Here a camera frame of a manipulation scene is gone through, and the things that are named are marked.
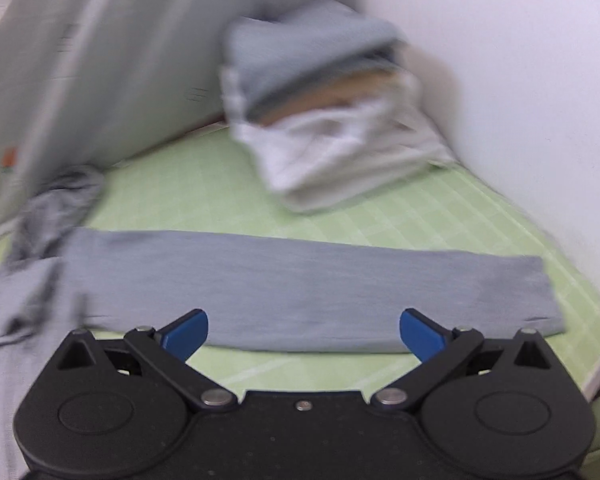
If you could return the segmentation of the grey fleece hoodie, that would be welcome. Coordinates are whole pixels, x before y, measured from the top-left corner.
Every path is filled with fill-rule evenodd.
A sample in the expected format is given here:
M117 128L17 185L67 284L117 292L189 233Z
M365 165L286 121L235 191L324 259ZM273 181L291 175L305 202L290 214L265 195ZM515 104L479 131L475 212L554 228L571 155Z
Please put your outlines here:
M0 265L0 479L24 473L12 418L76 328L123 333L200 309L218 347L380 353L402 350L406 308L490 338L566 328L538 257L85 229L103 186L89 166L46 185L23 206Z

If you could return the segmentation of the green grid mat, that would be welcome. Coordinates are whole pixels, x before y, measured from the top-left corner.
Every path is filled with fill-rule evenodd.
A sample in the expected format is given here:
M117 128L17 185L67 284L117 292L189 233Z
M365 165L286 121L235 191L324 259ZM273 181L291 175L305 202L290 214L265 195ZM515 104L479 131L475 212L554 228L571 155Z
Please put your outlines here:
M193 136L108 172L106 190L74 235L98 240L131 232L230 233L291 240L411 250L462 250L476 254L538 256L552 281L567 323L548 342L593 399L600 390L600 294L531 221L505 198L460 166L431 169L379 191L315 214L293 214L263 184L246 151L228 130ZM27 469L12 440L12 416L32 380L22 377L29 358L48 358L67 331L60 326L48 350L35 338L22 364L0 365L0 379L20 380L7 390L6 415L0 386L0 479L19 479ZM206 344L189 360L242 396L246 390L372 390L417 364L404 353L279 353L240 351Z

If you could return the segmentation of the folded light grey garment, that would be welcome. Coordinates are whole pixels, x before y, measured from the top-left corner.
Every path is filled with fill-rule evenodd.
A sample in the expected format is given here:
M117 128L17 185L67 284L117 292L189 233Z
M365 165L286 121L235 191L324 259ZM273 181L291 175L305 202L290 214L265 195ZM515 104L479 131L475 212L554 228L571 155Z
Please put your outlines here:
M312 128L306 144L272 177L272 190L293 211L335 207L455 156L430 119L411 105L395 112L343 110Z

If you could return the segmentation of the folded white garment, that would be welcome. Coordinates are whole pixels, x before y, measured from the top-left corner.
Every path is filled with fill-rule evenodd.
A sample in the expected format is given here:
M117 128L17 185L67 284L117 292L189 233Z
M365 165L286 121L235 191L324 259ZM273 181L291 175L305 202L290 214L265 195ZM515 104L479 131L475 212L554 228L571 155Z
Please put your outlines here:
M412 135L402 118L408 115L411 96L405 81L402 73L374 96L349 106L310 110L265 127L247 119L236 70L221 70L230 135L249 152L261 179L276 194L408 166Z

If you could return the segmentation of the folded tan garment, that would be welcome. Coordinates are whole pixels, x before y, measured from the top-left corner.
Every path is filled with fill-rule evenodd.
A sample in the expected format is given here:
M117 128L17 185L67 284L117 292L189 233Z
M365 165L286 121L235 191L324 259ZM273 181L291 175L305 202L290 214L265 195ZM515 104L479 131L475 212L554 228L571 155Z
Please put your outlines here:
M378 96L399 79L398 70L361 70L341 76L332 82L319 84L314 89L296 92L282 104L261 115L256 119L256 123L267 127L289 116L310 110L352 106L358 101Z

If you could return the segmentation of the light grey carrot storage bag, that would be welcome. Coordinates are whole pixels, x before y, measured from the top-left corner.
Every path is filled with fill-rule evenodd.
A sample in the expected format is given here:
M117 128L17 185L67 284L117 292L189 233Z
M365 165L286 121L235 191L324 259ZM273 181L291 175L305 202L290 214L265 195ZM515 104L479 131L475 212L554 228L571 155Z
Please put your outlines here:
M225 27L311 1L0 0L0 237L60 168L212 122Z

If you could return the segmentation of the folded blue-grey garment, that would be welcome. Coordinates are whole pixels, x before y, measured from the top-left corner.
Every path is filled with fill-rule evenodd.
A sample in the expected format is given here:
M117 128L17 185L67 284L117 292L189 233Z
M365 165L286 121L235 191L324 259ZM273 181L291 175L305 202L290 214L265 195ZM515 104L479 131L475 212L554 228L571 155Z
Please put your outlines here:
M394 70L399 31L335 0L318 0L275 21L240 18L224 36L250 122L300 92L359 70Z

